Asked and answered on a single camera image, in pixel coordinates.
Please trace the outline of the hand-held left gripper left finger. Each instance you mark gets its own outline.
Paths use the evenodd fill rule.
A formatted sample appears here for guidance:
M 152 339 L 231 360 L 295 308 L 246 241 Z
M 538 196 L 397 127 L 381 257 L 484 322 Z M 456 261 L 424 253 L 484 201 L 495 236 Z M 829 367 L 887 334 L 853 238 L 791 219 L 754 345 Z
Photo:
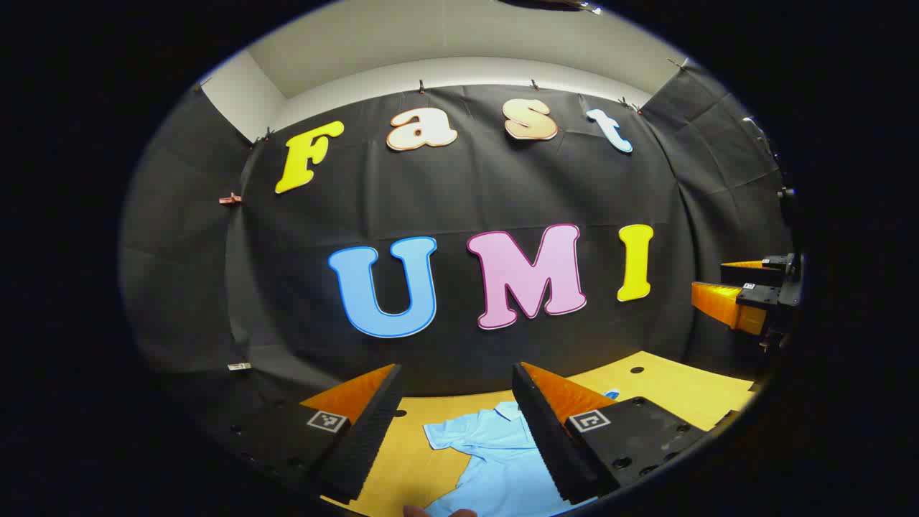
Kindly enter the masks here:
M 211 372 L 211 426 L 253 474 L 299 498 L 352 503 L 403 399 L 401 367 L 344 378 L 312 365 Z

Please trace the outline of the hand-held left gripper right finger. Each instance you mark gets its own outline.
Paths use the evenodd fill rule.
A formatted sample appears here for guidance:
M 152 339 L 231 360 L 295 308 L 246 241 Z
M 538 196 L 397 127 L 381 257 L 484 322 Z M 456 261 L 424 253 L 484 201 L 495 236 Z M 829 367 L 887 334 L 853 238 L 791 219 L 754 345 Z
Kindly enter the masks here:
M 633 485 L 706 432 L 643 396 L 614 401 L 525 361 L 512 392 L 562 500 L 584 503 Z

